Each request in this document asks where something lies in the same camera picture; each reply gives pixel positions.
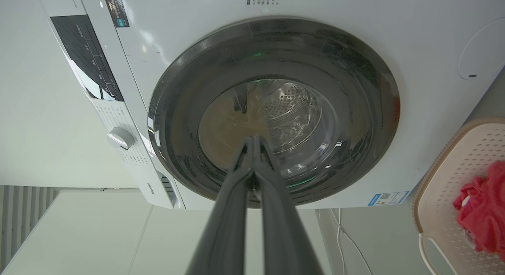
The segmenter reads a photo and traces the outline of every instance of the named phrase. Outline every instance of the power cord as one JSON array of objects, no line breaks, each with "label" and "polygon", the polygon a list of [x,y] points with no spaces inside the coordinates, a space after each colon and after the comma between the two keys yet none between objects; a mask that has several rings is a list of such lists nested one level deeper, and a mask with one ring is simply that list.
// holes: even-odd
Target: power cord
[{"label": "power cord", "polygon": [[368,273],[370,273],[370,275],[373,275],[372,274],[372,270],[370,270],[370,266],[368,266],[368,262],[363,257],[363,253],[361,253],[361,250],[359,250],[359,248],[357,247],[356,243],[349,237],[349,235],[346,233],[346,230],[344,230],[344,228],[342,227],[342,224],[341,224],[341,222],[342,222],[342,209],[339,208],[339,217],[338,218],[335,215],[335,211],[333,209],[330,209],[330,210],[331,210],[331,213],[333,214],[333,217],[335,218],[335,221],[339,225],[339,228],[337,230],[337,246],[339,246],[340,255],[342,257],[343,275],[346,275],[346,262],[344,260],[344,254],[343,254],[342,248],[340,246],[340,230],[342,230],[342,233],[346,236],[346,238],[348,238],[348,240],[352,243],[352,245],[354,245],[354,247],[356,248],[356,250],[359,252],[359,255],[361,256],[361,259],[363,260],[363,262],[367,266]]}]

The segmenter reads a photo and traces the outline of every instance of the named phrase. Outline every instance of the silver knob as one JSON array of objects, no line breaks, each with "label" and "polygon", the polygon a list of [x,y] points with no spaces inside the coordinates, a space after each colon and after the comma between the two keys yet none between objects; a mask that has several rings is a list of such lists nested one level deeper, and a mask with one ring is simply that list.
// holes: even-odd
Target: silver knob
[{"label": "silver knob", "polygon": [[114,127],[109,133],[107,133],[107,137],[108,142],[118,149],[130,149],[135,142],[133,136],[128,131],[120,127]]}]

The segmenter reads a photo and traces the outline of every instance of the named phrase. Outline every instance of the front-loading washing machine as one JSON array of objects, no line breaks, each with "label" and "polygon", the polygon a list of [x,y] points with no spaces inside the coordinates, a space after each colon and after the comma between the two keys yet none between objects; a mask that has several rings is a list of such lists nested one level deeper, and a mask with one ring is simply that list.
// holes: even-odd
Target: front-loading washing machine
[{"label": "front-loading washing machine", "polygon": [[248,135],[298,208],[401,203],[505,63],[505,0],[40,2],[167,208],[210,209]]}]

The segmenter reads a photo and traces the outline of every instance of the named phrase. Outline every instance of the black display screen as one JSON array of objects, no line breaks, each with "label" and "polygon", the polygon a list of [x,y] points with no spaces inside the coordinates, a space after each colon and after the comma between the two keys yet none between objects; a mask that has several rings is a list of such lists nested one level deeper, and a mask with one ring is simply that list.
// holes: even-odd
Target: black display screen
[{"label": "black display screen", "polygon": [[95,99],[124,101],[87,15],[51,17],[85,86]]}]

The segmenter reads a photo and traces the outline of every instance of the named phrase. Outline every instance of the white cable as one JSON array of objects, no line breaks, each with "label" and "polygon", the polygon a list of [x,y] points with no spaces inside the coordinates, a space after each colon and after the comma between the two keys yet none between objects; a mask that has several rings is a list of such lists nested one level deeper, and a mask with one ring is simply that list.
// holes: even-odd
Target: white cable
[{"label": "white cable", "polygon": [[[356,248],[356,250],[359,252],[359,255],[361,256],[361,259],[363,260],[363,262],[367,266],[368,273],[370,273],[370,275],[373,275],[372,274],[372,270],[370,269],[370,266],[368,266],[368,262],[366,261],[365,257],[363,257],[363,253],[361,253],[361,250],[359,250],[359,248],[357,247],[356,243],[349,237],[349,235],[347,234],[346,230],[344,230],[344,228],[342,227],[342,225],[341,225],[341,212],[342,212],[342,210],[339,208],[339,219],[340,220],[337,220],[337,216],[335,215],[334,210],[331,209],[331,213],[333,214],[333,217],[335,218],[335,221],[339,225],[339,230],[337,230],[337,235],[339,235],[340,230],[342,230],[342,233],[344,234],[344,236],[346,236],[346,238],[348,238],[348,240],[352,243],[352,245],[354,245],[354,247]],[[342,250],[340,248],[339,238],[337,238],[337,245],[339,245],[340,254],[342,255],[342,264],[344,265],[344,274],[345,274],[345,264],[343,263],[344,262],[343,261],[343,253],[342,253]]]}]

